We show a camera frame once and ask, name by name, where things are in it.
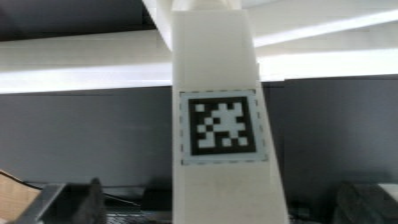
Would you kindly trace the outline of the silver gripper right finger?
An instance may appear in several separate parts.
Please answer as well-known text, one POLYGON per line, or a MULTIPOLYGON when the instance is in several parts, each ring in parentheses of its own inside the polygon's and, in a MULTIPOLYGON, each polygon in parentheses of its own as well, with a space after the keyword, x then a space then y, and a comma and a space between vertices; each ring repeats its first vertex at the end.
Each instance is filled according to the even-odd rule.
POLYGON ((341 183, 331 224, 398 224, 398 201, 377 184, 341 183))

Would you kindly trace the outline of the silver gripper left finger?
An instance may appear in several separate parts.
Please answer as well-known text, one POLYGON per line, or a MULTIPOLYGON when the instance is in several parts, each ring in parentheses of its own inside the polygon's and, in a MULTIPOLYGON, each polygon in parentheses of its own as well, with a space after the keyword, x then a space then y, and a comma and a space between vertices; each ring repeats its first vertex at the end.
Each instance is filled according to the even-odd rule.
POLYGON ((48 184, 13 224, 107 224, 100 179, 48 184))

